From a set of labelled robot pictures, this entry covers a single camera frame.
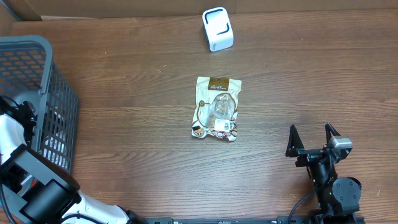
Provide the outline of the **beige brown snack pouch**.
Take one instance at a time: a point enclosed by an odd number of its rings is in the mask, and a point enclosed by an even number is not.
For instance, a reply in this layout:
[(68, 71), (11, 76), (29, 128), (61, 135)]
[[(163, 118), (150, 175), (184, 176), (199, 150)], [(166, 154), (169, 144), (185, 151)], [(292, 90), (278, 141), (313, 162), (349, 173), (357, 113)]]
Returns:
[(198, 77), (192, 119), (192, 136), (213, 136), (235, 141), (238, 135), (238, 95), (242, 81), (230, 78)]

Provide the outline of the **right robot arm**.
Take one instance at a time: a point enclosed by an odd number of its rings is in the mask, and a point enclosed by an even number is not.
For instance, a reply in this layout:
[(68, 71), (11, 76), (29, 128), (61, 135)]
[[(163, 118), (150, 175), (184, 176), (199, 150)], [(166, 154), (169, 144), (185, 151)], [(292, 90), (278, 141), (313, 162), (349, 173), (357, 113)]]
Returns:
[[(320, 149), (306, 150), (297, 128), (291, 125), (285, 155), (295, 157), (296, 167), (305, 167), (314, 190), (300, 199), (281, 223), (364, 223), (356, 216), (360, 210), (362, 185), (354, 177), (338, 177), (335, 164), (346, 159), (353, 149), (349, 138), (342, 136), (332, 125), (325, 125), (326, 144)], [(295, 216), (298, 207), (316, 196), (319, 208), (309, 211), (306, 217)]]

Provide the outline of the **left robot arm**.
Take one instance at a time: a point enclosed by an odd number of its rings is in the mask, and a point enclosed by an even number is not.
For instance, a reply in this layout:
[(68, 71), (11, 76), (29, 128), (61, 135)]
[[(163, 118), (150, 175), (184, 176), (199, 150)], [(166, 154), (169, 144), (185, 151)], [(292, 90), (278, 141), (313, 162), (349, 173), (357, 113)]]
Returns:
[(1, 206), (11, 223), (144, 223), (131, 210), (80, 190), (60, 166), (31, 148), (36, 115), (24, 101), (1, 100)]

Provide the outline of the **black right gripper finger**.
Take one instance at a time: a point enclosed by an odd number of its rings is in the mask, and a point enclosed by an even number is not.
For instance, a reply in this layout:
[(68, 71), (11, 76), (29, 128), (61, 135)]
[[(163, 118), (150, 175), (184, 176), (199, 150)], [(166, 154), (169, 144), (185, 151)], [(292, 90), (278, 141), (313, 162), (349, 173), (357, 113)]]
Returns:
[(285, 155), (286, 156), (298, 156), (299, 151), (304, 151), (304, 150), (305, 150), (305, 148), (304, 148), (301, 138), (298, 134), (297, 128), (293, 124), (290, 126), (289, 141), (287, 144), (287, 149), (286, 149)]
[(326, 141), (329, 142), (332, 137), (339, 136), (340, 133), (332, 126), (331, 123), (325, 125)]

